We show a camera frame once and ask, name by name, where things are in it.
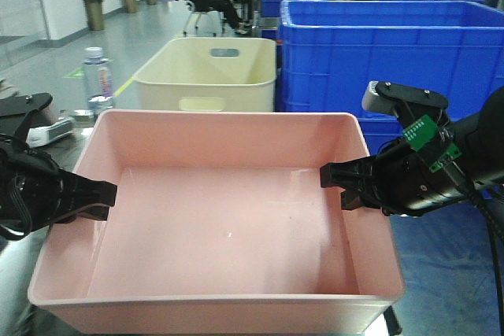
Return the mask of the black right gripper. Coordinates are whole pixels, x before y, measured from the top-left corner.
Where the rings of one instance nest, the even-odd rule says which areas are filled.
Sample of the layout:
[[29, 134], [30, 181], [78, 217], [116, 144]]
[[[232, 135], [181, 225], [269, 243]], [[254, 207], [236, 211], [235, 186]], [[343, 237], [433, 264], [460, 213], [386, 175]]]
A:
[[[403, 138], [390, 141], [377, 155], [323, 165], [320, 185], [346, 189], [340, 196], [343, 210], [382, 208], [388, 216], [422, 216], [466, 199], [446, 173], [430, 172]], [[374, 189], [380, 201], [353, 191]]]

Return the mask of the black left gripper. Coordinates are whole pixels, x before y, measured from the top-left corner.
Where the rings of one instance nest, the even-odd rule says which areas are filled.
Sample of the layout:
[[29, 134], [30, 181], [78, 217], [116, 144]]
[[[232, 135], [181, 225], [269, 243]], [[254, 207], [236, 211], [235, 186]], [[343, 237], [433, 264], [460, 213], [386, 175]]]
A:
[[1, 236], [9, 241], [57, 221], [107, 221], [116, 196], [116, 184], [61, 171], [48, 153], [1, 140]]

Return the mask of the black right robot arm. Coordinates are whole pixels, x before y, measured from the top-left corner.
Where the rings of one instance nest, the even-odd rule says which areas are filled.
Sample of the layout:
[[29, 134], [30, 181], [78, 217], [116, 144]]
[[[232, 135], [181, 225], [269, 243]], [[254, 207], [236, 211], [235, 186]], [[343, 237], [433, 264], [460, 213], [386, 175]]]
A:
[[453, 122], [434, 91], [372, 81], [367, 110], [395, 116], [400, 137], [369, 155], [348, 113], [103, 113], [76, 166], [92, 179], [118, 182], [123, 168], [312, 168], [315, 183], [343, 189], [344, 209], [421, 216], [469, 200], [486, 217], [483, 190], [503, 183], [503, 92]]

